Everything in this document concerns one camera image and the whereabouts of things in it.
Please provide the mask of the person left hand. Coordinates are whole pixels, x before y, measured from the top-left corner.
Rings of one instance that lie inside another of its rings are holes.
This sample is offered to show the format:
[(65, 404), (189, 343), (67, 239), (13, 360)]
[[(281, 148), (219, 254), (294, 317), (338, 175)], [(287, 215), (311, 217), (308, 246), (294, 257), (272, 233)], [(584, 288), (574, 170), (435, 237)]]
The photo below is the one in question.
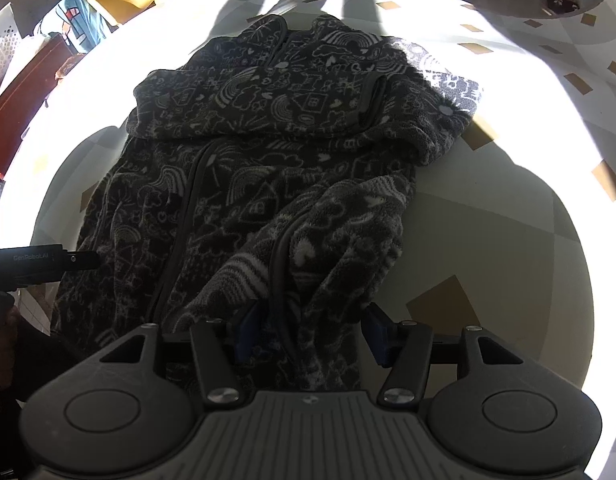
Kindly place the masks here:
[(15, 368), (15, 353), (21, 315), (17, 307), (10, 308), (5, 323), (0, 327), (0, 388), (12, 384)]

